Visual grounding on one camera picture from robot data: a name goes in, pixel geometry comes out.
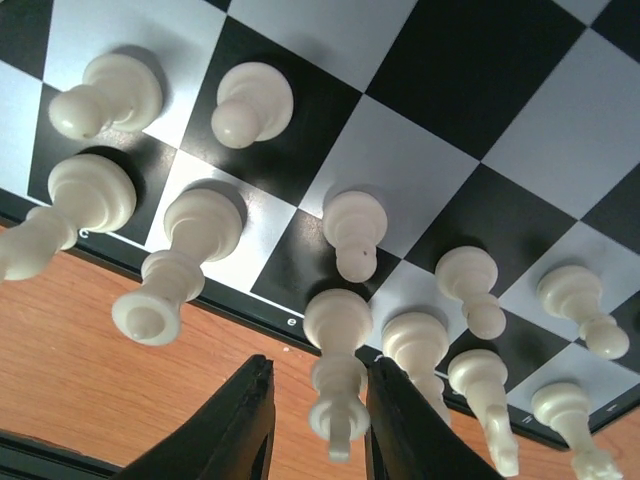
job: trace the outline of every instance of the white square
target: white square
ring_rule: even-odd
[[[229,15],[365,91],[416,0],[233,0]]]
[[[587,30],[483,163],[575,218],[640,151],[640,64]]]
[[[588,268],[602,280],[602,310],[611,313],[640,290],[640,256],[578,222],[500,297],[506,310],[567,340],[578,338],[578,325],[544,311],[536,296],[538,282],[564,265]]]
[[[373,314],[373,333],[367,345],[382,350],[382,330],[389,320],[411,311],[433,315],[447,329],[453,342],[467,329],[462,303],[440,293],[436,277],[402,260],[369,301]]]
[[[162,114],[144,132],[178,148],[224,19],[201,0],[56,0],[44,81],[69,90],[102,54],[130,46],[150,51],[166,76],[167,91]]]
[[[224,182],[237,191],[246,204],[247,220],[234,252],[217,262],[205,262],[202,271],[212,280],[249,293],[296,208],[181,150],[173,161],[145,249],[155,252],[169,248],[164,233],[167,208],[186,187],[204,180]]]
[[[42,82],[0,61],[0,188],[27,196]]]
[[[611,0],[554,0],[585,25],[591,25]]]
[[[640,375],[572,343],[507,394],[509,405],[533,413],[531,398],[542,387],[571,382],[587,392],[592,414],[640,383]]]
[[[380,247],[402,258],[477,166],[471,156],[363,96],[300,209],[322,218],[326,199],[366,191],[389,218]]]

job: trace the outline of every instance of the white pawn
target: white pawn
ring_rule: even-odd
[[[447,331],[426,313],[399,315],[382,332],[382,352],[407,372],[429,405],[451,425],[451,414],[442,400],[444,383],[434,373],[448,350]]]
[[[322,228],[336,249],[338,272],[362,283],[376,271],[376,247],[387,233],[387,214],[380,202],[364,192],[345,192],[324,208]]]
[[[507,325],[498,299],[489,293],[498,279],[498,266],[487,252],[459,247],[447,252],[436,265],[438,288],[447,297],[462,300],[462,313],[476,337],[499,337]]]
[[[42,272],[60,250],[73,247],[78,230],[113,232],[133,215],[136,191],[115,163],[81,154],[63,160],[48,179],[51,207],[35,207],[0,235],[0,281]]]
[[[601,297],[600,279],[576,265],[553,270],[538,284],[538,298],[548,314],[575,321],[580,338],[596,355],[620,358],[629,350],[629,337],[611,315],[602,312]]]
[[[245,148],[280,135],[293,115],[291,87],[278,70],[258,62],[229,70],[218,86],[211,128],[220,143]]]
[[[93,138],[108,128],[139,132],[158,117],[162,101],[158,79],[145,64],[109,53],[89,63],[81,85],[51,101],[49,119],[73,140]]]

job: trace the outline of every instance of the checkered pattern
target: checkered pattern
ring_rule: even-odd
[[[223,190],[246,228],[229,258],[205,265],[205,301],[303,340],[308,300],[349,288],[371,304],[374,349],[392,316],[429,311],[452,341],[439,372],[470,348],[498,352],[514,428],[561,445],[530,415],[540,386],[578,381],[593,430],[640,402],[638,22],[633,0],[6,0],[0,197],[48,202],[60,160],[85,149],[113,159],[139,208],[117,234],[82,242],[127,264],[136,246],[166,247],[164,211],[184,188]],[[158,73],[164,111],[143,133],[66,140],[47,106],[109,51]],[[220,79],[244,61],[278,68],[295,112],[277,138],[229,150],[210,116]],[[346,189],[372,193],[389,215],[362,285],[340,278],[322,235],[324,202]],[[435,264],[460,245],[500,268],[508,324],[495,341],[473,337],[437,291]],[[618,361],[591,354],[535,298],[545,272],[576,262],[602,278],[603,308],[631,337]],[[448,386],[445,397],[464,408]]]

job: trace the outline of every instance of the plastic chess piece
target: plastic chess piece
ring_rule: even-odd
[[[86,140],[108,128],[139,132],[158,117],[162,102],[160,84],[146,65],[109,53],[89,63],[81,85],[51,101],[49,119],[62,135]]]
[[[538,298],[549,315],[575,321],[580,338],[596,355],[620,358],[629,350],[629,337],[611,315],[602,312],[601,297],[600,279],[576,265],[553,270],[538,284]]]
[[[233,203],[211,190],[182,193],[167,209],[164,229],[169,250],[150,254],[142,264],[142,285],[113,304],[118,329],[144,345],[166,345],[180,334],[180,308],[204,288],[200,265],[234,251],[242,219]]]
[[[211,128],[229,148],[277,137],[293,115],[293,93],[287,79],[264,63],[242,63],[229,70],[218,86],[217,101]]]
[[[387,214],[374,197],[345,192],[324,208],[322,228],[336,249],[338,272],[347,281],[361,283],[376,271],[376,246],[387,233]]]
[[[464,352],[449,364],[449,383],[467,399],[482,425],[498,473],[513,477],[519,470],[518,442],[509,423],[506,381],[506,365],[489,350]]]
[[[137,200],[127,174],[92,154],[58,163],[48,190],[51,207],[31,209],[22,224],[0,235],[0,281],[38,275],[56,253],[76,244],[78,230],[118,230],[133,215]]]
[[[531,401],[533,415],[541,424],[558,432],[575,456],[571,461],[578,480],[623,478],[613,458],[599,449],[589,432],[590,402],[573,383],[555,383],[538,390]]]
[[[447,297],[462,300],[462,313],[476,337],[499,337],[507,319],[498,299],[489,293],[498,279],[498,266],[487,252],[459,247],[446,253],[436,265],[438,288]]]
[[[382,352],[407,372],[429,405],[450,426],[451,414],[442,400],[444,383],[434,373],[448,350],[447,331],[426,313],[399,315],[382,332]]]
[[[329,441],[329,460],[347,462],[350,442],[364,435],[370,424],[359,397],[367,385],[367,369],[354,353],[373,329],[371,311],[353,292],[327,290],[309,302],[303,328],[322,351],[311,370],[319,397],[309,412],[309,425]]]

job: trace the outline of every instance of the orange wooden surface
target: orange wooden surface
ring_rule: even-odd
[[[41,276],[0,285],[0,429],[119,465],[177,428],[253,353],[276,366],[276,441],[270,478],[365,478],[362,442],[332,465],[307,426],[314,357],[192,306],[172,345],[124,338],[110,308],[135,283],[60,254]],[[482,431],[454,413],[453,428],[488,458]],[[640,411],[597,436],[627,479],[640,478]],[[571,479],[570,454],[520,439],[521,479]]]

